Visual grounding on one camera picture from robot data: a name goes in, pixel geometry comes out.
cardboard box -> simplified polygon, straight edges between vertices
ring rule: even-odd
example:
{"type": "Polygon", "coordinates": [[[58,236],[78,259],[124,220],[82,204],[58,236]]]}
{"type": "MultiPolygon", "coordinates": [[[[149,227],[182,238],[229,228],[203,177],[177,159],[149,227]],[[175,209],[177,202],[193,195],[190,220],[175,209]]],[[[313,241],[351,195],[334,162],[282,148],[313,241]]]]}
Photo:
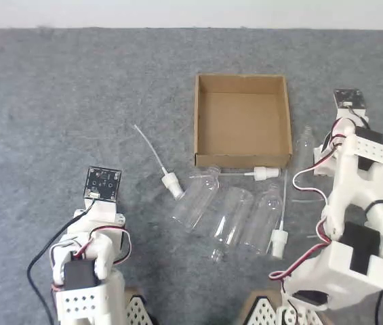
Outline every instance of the cardboard box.
{"type": "Polygon", "coordinates": [[[196,166],[286,166],[292,140],[285,77],[200,74],[195,87],[196,166]]]}

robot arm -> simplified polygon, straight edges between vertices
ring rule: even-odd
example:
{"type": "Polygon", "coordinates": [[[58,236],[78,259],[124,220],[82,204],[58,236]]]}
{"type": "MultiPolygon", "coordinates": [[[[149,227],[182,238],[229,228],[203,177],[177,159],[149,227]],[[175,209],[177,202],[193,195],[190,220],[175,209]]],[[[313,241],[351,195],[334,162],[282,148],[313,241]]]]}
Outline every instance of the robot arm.
{"type": "MultiPolygon", "coordinates": [[[[58,320],[62,325],[126,325],[125,281],[114,264],[131,253],[125,218],[116,213],[120,171],[91,167],[85,205],[91,209],[50,249],[58,320]],[[129,250],[122,251],[123,235],[129,250]]],[[[74,217],[84,210],[76,210],[74,217]]]]}
{"type": "Polygon", "coordinates": [[[383,204],[373,203],[383,200],[383,135],[358,126],[367,124],[364,105],[344,99],[347,94],[352,95],[335,91],[338,119],[324,144],[315,149],[315,161],[333,150],[315,169],[315,174],[334,177],[321,215],[328,241],[320,244],[318,248],[324,248],[318,256],[300,261],[282,279],[273,279],[284,283],[285,305],[293,303],[299,311],[339,309],[383,290],[383,204]],[[365,210],[365,225],[345,223],[350,204],[365,210]]]}

empty plastic bottle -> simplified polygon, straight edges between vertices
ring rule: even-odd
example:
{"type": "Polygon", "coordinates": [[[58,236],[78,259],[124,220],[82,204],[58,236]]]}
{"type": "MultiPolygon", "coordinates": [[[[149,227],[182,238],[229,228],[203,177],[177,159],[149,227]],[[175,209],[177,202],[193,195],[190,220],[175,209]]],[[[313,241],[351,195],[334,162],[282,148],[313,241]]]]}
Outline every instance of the empty plastic bottle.
{"type": "MultiPolygon", "coordinates": [[[[293,177],[299,171],[302,171],[314,163],[313,149],[316,146],[316,139],[313,135],[312,128],[308,125],[304,127],[300,138],[295,143],[294,155],[292,157],[292,165],[289,174],[293,177]]],[[[307,172],[296,178],[296,185],[302,188],[314,187],[313,172],[307,172]]],[[[314,192],[301,192],[291,185],[291,199],[295,202],[319,201],[321,198],[314,192]]]]}
{"type": "Polygon", "coordinates": [[[270,184],[266,193],[255,204],[253,212],[244,229],[241,242],[255,251],[265,255],[271,240],[271,233],[280,219],[283,200],[276,184],[270,184]]]}
{"type": "Polygon", "coordinates": [[[172,218],[192,230],[198,224],[202,214],[216,195],[220,168],[210,167],[206,172],[194,177],[190,187],[178,201],[172,218]]]}
{"type": "Polygon", "coordinates": [[[238,245],[252,205],[253,195],[250,192],[236,187],[228,189],[217,226],[211,233],[214,239],[211,248],[212,261],[221,261],[230,249],[238,245]]]}

bottle neck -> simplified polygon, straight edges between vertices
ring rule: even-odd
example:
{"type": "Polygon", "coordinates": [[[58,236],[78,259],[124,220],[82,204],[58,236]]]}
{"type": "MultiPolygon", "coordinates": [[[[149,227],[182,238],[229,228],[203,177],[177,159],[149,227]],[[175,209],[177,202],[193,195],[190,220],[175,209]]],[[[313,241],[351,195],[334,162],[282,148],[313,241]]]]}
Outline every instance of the bottle neck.
{"type": "Polygon", "coordinates": [[[211,166],[207,169],[207,172],[210,174],[210,175],[213,175],[213,176],[216,176],[218,177],[219,174],[221,173],[221,169],[217,166],[211,166]]]}

white spray nozzle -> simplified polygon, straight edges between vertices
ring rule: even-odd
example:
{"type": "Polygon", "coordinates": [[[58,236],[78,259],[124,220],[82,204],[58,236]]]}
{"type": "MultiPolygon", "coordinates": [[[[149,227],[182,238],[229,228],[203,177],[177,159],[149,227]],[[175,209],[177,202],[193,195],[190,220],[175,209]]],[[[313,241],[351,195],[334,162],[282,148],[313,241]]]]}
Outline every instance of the white spray nozzle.
{"type": "Polygon", "coordinates": [[[268,178],[278,177],[280,169],[269,167],[254,167],[251,173],[244,173],[246,176],[254,176],[255,181],[264,181],[268,178]]]}
{"type": "Polygon", "coordinates": [[[184,195],[184,191],[179,185],[178,178],[175,173],[168,173],[161,178],[164,186],[173,194],[175,200],[179,200],[184,195]]]}
{"type": "Polygon", "coordinates": [[[170,191],[170,193],[173,194],[173,197],[175,198],[175,200],[179,200],[184,195],[184,191],[180,187],[178,178],[176,177],[175,173],[167,172],[167,169],[164,167],[163,163],[161,162],[161,159],[159,158],[157,152],[153,148],[153,145],[151,144],[147,136],[145,136],[143,131],[140,130],[140,128],[135,124],[134,124],[134,129],[136,129],[138,133],[143,137],[144,141],[146,141],[149,148],[152,150],[153,154],[155,155],[155,158],[157,159],[159,166],[161,167],[161,170],[163,171],[163,174],[164,174],[163,178],[161,178],[161,181],[163,182],[164,186],[170,191]]]}
{"type": "Polygon", "coordinates": [[[273,246],[271,255],[278,259],[282,259],[285,245],[287,243],[287,232],[284,230],[274,229],[271,234],[271,243],[273,246]]]}

